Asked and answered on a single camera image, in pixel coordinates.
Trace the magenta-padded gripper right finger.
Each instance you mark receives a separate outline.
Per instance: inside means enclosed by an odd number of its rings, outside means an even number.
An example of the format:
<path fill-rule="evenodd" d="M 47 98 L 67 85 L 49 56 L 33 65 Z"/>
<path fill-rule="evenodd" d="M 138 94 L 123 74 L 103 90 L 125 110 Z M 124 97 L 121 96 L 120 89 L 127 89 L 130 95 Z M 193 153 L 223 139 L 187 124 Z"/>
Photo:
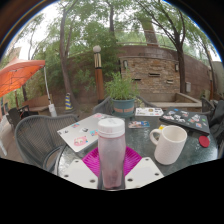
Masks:
<path fill-rule="evenodd" d="M 130 147 L 126 148 L 123 171 L 126 189 L 140 188 L 164 177 L 150 157 L 141 157 Z"/>

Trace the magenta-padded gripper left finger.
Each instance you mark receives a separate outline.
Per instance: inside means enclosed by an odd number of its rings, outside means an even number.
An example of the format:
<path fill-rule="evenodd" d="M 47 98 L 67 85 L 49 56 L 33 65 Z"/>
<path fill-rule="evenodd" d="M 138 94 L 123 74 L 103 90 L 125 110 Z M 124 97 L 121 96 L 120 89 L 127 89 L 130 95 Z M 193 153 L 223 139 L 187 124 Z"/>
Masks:
<path fill-rule="evenodd" d="M 62 177 L 84 188 L 96 189 L 100 176 L 97 148 L 75 153 L 69 147 L 62 152 Z"/>

